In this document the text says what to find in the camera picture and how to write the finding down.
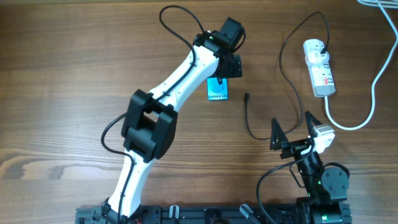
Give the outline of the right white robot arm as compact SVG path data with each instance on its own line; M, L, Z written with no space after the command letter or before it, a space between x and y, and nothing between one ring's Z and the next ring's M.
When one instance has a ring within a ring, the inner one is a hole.
M323 163L320 154L335 138L331 126L321 123L309 111L305 112L309 136L298 141L289 141L280 124L271 121L271 150L280 150L280 157L294 158L306 197L295 203L282 205L274 210L277 223L351 223L351 210L347 200L349 170L337 163Z

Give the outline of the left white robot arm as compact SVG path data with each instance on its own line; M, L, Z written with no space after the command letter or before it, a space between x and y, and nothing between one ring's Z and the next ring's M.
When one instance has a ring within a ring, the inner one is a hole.
M109 223L128 223L141 204L141 194L153 163L171 146L178 111L207 78L224 80L242 75L241 57L235 54L245 39L240 22L227 18L220 30L204 31L189 45L183 63L159 86L137 90L123 120L123 169L116 190L102 205Z

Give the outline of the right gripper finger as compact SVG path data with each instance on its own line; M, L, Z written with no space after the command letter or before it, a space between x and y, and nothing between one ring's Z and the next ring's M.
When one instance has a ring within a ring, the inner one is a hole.
M311 114L311 112L305 112L305 120L307 124L308 133L311 137L317 137L319 135L318 127L322 125L322 123Z
M272 118L271 120L271 144L287 143L288 139L282 130L278 120Z

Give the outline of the blue Galaxy smartphone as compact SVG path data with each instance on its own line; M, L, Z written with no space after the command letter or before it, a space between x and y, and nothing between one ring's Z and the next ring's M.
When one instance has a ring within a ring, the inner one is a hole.
M209 101L228 100L228 80L223 78L221 84L218 83L217 78L207 78L207 98Z

